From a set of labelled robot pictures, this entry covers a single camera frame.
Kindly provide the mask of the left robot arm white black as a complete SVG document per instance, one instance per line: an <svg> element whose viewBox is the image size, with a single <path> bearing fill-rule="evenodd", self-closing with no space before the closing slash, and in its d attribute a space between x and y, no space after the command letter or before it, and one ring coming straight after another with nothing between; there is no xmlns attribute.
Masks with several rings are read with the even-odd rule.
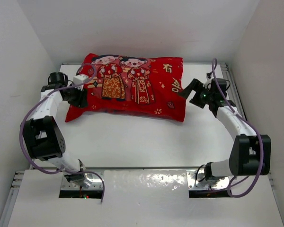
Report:
<svg viewBox="0 0 284 227"><path fill-rule="evenodd" d="M75 107L87 107L87 90L84 84L89 77L79 74L72 81L62 72L49 75L47 85L41 88L40 101L21 124L22 143L31 160L40 160L54 165L65 173L68 182L79 187L88 184L88 175L83 163L66 151L66 142L55 120L59 105L65 101Z"/></svg>

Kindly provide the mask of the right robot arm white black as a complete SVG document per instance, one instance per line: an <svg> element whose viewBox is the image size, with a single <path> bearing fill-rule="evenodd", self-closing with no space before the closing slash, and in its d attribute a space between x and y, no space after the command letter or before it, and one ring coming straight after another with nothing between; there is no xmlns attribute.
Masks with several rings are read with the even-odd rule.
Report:
<svg viewBox="0 0 284 227"><path fill-rule="evenodd" d="M228 80L210 79L205 84L197 79L179 96L188 99L192 91L195 95L190 103L204 108L206 105L233 139L230 157L220 162L209 162L204 167L204 179L213 180L227 176L267 175L270 171L271 139L268 135L257 135L256 131L241 119L236 105L225 100Z"/></svg>

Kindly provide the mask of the red patterned pillowcase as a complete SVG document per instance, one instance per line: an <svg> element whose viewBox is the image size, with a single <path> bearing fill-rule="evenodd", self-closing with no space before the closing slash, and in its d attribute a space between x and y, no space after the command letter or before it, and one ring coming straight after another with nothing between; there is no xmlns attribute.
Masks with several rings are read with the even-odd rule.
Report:
<svg viewBox="0 0 284 227"><path fill-rule="evenodd" d="M182 90L181 57L143 58L88 54L79 69L91 81L85 84L88 106L70 106L66 122L87 111L144 115L183 122L186 101Z"/></svg>

